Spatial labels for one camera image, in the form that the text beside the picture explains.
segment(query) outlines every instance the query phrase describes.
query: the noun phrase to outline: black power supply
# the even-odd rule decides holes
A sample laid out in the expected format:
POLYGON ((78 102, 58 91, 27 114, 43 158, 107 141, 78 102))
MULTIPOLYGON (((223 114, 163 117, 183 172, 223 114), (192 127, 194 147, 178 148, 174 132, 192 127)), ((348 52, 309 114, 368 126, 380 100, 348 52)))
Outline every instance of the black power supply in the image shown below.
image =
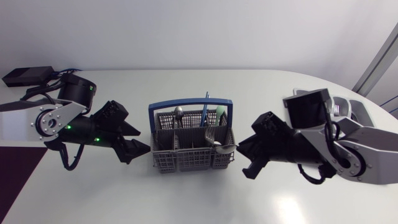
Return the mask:
POLYGON ((42 85, 51 79, 51 66, 16 68, 2 78, 8 87, 42 85))

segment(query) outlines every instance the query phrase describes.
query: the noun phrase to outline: metal spoon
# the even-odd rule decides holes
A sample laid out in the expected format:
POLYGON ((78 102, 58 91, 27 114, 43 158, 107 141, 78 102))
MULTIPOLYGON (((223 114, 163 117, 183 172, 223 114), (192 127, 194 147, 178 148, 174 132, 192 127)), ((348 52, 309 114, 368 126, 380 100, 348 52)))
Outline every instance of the metal spoon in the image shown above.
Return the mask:
POLYGON ((216 146, 216 152, 220 154, 229 154, 236 149, 237 145, 230 144, 225 146, 216 146))
POLYGON ((183 128, 182 127, 182 117, 184 116, 184 112, 183 112, 181 106, 175 107, 174 116, 175 116, 175 120, 177 121, 177 124, 179 124, 178 122, 181 121, 181 128, 183 128))

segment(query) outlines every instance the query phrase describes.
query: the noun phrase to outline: cable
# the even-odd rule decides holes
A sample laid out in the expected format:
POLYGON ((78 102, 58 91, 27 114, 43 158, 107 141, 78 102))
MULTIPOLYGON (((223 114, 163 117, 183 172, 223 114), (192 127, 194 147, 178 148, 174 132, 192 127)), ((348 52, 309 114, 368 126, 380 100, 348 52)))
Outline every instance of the cable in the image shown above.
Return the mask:
POLYGON ((49 101, 50 101, 50 103, 51 103, 52 105, 55 105, 55 102, 54 102, 54 100, 51 98, 51 96, 49 96, 49 95, 46 94, 46 93, 42 93, 42 95, 45 96, 45 97, 47 97, 47 99, 49 99, 49 101))
POLYGON ((47 86, 45 88, 41 88, 39 90, 31 91, 29 93, 26 93, 25 96, 23 96, 20 100, 28 100, 29 98, 32 98, 35 95, 43 94, 43 93, 48 93, 50 91, 58 90, 59 88, 63 87, 65 84, 61 83, 59 85, 55 86, 47 86))
POLYGON ((380 105, 380 106, 383 106, 383 105, 385 105, 386 103, 388 103, 388 102, 390 102, 391 100, 393 100, 393 99, 395 99, 395 98, 397 98, 398 96, 396 96, 396 97, 393 97, 393 98, 391 98, 390 100, 387 100, 385 103, 383 103, 382 105, 380 105))
POLYGON ((389 113, 392 113, 392 112, 394 112, 394 111, 396 111, 396 110, 398 110, 398 108, 393 109, 393 110, 390 111, 389 113))
POLYGON ((66 170, 73 170, 76 168, 77 164, 79 163, 81 154, 83 153, 83 149, 85 148, 84 144, 80 144, 79 150, 77 151, 77 154, 75 156, 75 160, 72 162, 72 164, 69 165, 69 161, 68 161, 68 151, 67 151, 67 147, 65 145, 63 145, 64 147, 61 147, 60 149, 60 155, 61 155, 61 160, 63 163, 63 166, 66 170))
POLYGON ((340 135, 340 125, 336 121, 332 121, 332 124, 336 126, 336 135, 335 135, 335 141, 338 140, 338 137, 340 135))
POLYGON ((329 153, 333 156, 333 158, 340 161, 340 158, 337 154, 335 145, 333 144, 333 141, 335 140, 333 137, 333 125, 331 122, 330 114, 328 112, 328 105, 326 102, 323 102, 323 107, 324 107, 325 118, 326 118, 326 124, 325 124, 326 144, 328 146, 329 153))
POLYGON ((303 167, 302 167, 301 164, 297 164, 297 166, 298 166, 298 169, 300 170, 300 173, 303 175, 303 177, 304 177, 307 181, 309 181, 311 184, 317 184, 317 185, 319 185, 319 184, 322 184, 322 183, 325 181, 325 176, 324 176, 321 172, 319 172, 319 174, 321 175, 321 178, 320 178, 320 179, 315 179, 315 178, 309 176, 309 175, 304 171, 304 169, 303 169, 303 167))
POLYGON ((59 72, 53 72, 51 74, 51 76, 53 76, 52 79, 58 79, 58 78, 62 77, 63 74, 61 74, 61 73, 73 73, 73 72, 77 72, 77 71, 82 71, 82 70, 80 70, 78 68, 67 68, 67 69, 64 69, 64 70, 59 71, 59 72))

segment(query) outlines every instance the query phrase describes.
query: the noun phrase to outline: gray plastic basket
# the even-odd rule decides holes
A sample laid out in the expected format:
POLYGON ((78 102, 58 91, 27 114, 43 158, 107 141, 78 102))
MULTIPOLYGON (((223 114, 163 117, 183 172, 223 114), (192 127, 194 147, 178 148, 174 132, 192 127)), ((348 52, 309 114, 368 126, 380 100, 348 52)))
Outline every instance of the gray plastic basket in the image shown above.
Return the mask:
MULTIPOLYGON (((205 132, 207 126, 213 126, 216 119, 215 110, 206 111, 206 125, 201 125, 202 110, 184 111, 182 118, 183 128, 173 128, 174 112, 156 113, 154 110, 172 106, 187 105, 187 100, 199 102, 206 99, 206 104, 221 104, 228 106, 228 113, 232 116, 232 102, 224 99, 194 98, 177 101, 165 101, 149 105, 151 125, 151 151, 154 157, 154 166, 161 173, 180 171, 194 171, 212 169, 225 169, 234 160, 234 153, 218 154, 212 147, 206 145, 205 132)), ((215 141, 222 145, 234 144, 234 136, 229 123, 229 117, 224 112, 220 118, 220 125, 215 126, 215 141)))

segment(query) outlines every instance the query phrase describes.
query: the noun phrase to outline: spoon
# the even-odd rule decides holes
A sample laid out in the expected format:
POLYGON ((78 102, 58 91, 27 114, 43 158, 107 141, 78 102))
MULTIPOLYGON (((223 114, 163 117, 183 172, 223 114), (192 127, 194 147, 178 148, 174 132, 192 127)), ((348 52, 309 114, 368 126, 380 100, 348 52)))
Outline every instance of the spoon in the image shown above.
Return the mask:
POLYGON ((216 109, 216 122, 214 126, 220 125, 220 118, 221 115, 223 115, 223 113, 224 113, 224 106, 218 105, 216 109))
POLYGON ((216 146, 216 152, 220 154, 229 154, 236 149, 237 145, 230 144, 225 146, 216 146))
POLYGON ((181 128, 183 128, 182 127, 182 117, 184 116, 184 112, 183 112, 181 106, 175 107, 174 115, 175 115, 175 119, 177 120, 177 124, 178 124, 179 121, 181 121, 181 128))

